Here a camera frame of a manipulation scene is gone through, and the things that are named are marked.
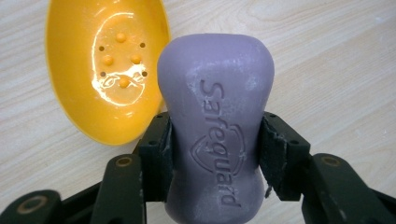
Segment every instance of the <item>soap bar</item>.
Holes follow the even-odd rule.
[[[246,223],[262,205],[256,142],[274,62],[251,36],[173,40],[158,61],[172,121],[174,178],[165,203],[177,223]]]

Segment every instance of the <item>wooden table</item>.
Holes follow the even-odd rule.
[[[136,142],[92,141],[66,117],[45,59],[49,1],[0,3],[0,211],[23,194],[63,198],[101,180]],[[396,2],[164,1],[173,38],[232,33],[259,38],[276,66],[267,111],[312,145],[347,160],[371,187],[396,197]],[[273,193],[250,223],[303,223],[300,203]],[[174,223],[162,203],[148,223]]]

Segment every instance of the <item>yellow soap dish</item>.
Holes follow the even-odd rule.
[[[64,112],[98,142],[136,139],[162,105],[156,66],[169,41],[161,1],[51,1],[47,62]]]

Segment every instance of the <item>screw hole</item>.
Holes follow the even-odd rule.
[[[18,213],[21,215],[26,215],[33,213],[38,210],[40,207],[44,206],[47,203],[47,197],[42,195],[36,195],[18,206]]]
[[[116,161],[116,165],[119,167],[128,166],[131,163],[132,163],[132,159],[129,157],[122,157]]]

